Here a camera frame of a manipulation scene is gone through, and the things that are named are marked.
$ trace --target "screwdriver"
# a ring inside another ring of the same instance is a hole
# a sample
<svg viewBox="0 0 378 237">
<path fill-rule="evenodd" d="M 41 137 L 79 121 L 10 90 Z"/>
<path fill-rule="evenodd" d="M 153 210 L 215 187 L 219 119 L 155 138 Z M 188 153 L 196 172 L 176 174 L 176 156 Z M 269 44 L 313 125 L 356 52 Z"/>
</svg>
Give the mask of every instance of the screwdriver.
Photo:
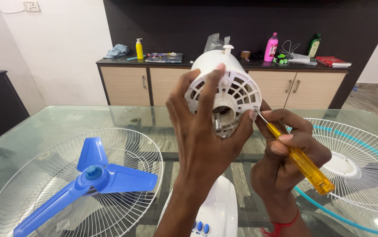
<svg viewBox="0 0 378 237">
<path fill-rule="evenodd" d="M 274 134 L 276 140 L 278 140 L 281 132 L 272 123 L 266 121 L 257 108 L 255 108 L 255 111 L 263 119 L 263 121 L 265 121 L 268 129 L 272 132 L 272 134 Z M 319 168 L 309 159 L 309 157 L 307 157 L 306 154 L 297 148 L 288 147 L 288 149 L 290 150 L 290 159 L 309 180 L 313 187 L 315 187 L 319 194 L 325 195 L 335 189 L 334 184 L 332 184 L 332 182 L 319 170 Z"/>
</svg>

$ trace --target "glass table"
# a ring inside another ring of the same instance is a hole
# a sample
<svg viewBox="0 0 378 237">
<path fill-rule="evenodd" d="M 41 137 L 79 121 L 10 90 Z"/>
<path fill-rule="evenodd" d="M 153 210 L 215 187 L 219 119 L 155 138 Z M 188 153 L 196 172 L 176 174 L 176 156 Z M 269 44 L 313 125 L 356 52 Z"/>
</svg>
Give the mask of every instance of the glass table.
<svg viewBox="0 0 378 237">
<path fill-rule="evenodd" d="M 296 109 L 292 112 L 304 118 L 322 118 L 348 124 L 378 136 L 378 116 L 364 110 Z M 48 148 L 68 138 L 107 128 L 136 130 L 150 137 L 160 148 L 164 161 L 160 192 L 136 227 L 125 235 L 152 236 L 180 167 L 176 136 L 165 107 L 54 105 L 40 110 L 0 137 L 0 191 L 20 168 Z M 223 174 L 236 188 L 239 237 L 260 236 L 259 227 L 272 227 L 262 201 L 252 190 L 249 180 L 250 169 L 262 158 L 264 150 L 265 140 L 255 127 L 240 155 Z M 293 193 L 302 217 L 314 236 L 376 236 L 333 218 L 296 191 Z M 340 215 L 345 211 L 336 205 L 332 208 L 338 208 Z M 356 221 L 367 217 L 349 213 L 348 218 Z M 378 230 L 378 225 L 372 226 L 372 220 L 369 222 L 371 228 Z"/>
</svg>

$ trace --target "fingernail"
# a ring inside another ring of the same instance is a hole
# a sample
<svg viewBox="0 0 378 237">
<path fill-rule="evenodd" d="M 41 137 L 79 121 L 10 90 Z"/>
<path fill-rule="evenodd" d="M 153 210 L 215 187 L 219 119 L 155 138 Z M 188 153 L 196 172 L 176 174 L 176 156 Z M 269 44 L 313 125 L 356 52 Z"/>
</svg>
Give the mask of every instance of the fingernail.
<svg viewBox="0 0 378 237">
<path fill-rule="evenodd" d="M 271 145 L 270 149 L 276 155 L 283 155 L 284 154 L 284 152 L 278 150 L 278 148 L 276 148 L 273 144 Z"/>
<path fill-rule="evenodd" d="M 258 113 L 255 112 L 254 110 L 250 110 L 250 111 L 249 111 L 249 118 L 250 118 L 252 121 L 255 121 L 257 116 L 258 116 Z"/>
<path fill-rule="evenodd" d="M 224 70 L 226 68 L 226 65 L 224 63 L 220 63 L 218 66 L 217 66 L 217 70 Z"/>
<path fill-rule="evenodd" d="M 278 139 L 287 141 L 287 140 L 290 140 L 292 137 L 293 137 L 293 134 L 284 134 L 284 135 L 279 136 Z"/>
</svg>

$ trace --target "green bottle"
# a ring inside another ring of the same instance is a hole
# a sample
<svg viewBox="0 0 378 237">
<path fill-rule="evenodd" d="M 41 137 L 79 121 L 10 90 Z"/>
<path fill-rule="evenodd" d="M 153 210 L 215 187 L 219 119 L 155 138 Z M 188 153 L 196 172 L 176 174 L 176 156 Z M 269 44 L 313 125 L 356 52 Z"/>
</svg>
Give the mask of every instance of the green bottle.
<svg viewBox="0 0 378 237">
<path fill-rule="evenodd" d="M 320 34 L 316 34 L 316 37 L 310 42 L 309 49 L 307 50 L 307 55 L 309 57 L 315 57 L 319 44 L 320 44 Z"/>
</svg>

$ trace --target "fan blade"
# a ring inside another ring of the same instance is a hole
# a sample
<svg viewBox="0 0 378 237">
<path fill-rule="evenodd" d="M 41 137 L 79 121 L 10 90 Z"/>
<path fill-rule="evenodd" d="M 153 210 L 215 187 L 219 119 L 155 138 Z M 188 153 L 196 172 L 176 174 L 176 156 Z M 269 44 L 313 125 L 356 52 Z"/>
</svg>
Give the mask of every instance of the fan blade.
<svg viewBox="0 0 378 237">
<path fill-rule="evenodd" d="M 70 182 L 49 200 L 44 202 L 31 215 L 25 218 L 13 229 L 14 237 L 26 237 L 44 224 L 47 220 L 59 213 L 63 208 L 85 194 L 90 187 L 75 187 L 75 180 Z"/>
<path fill-rule="evenodd" d="M 109 164 L 106 169 L 110 173 L 110 180 L 107 186 L 98 192 L 118 193 L 151 191 L 154 189 L 158 176 L 141 170 L 124 167 L 117 164 Z"/>
<path fill-rule="evenodd" d="M 83 171 L 91 165 L 108 165 L 108 159 L 100 137 L 88 137 L 84 141 L 76 169 Z"/>
</svg>

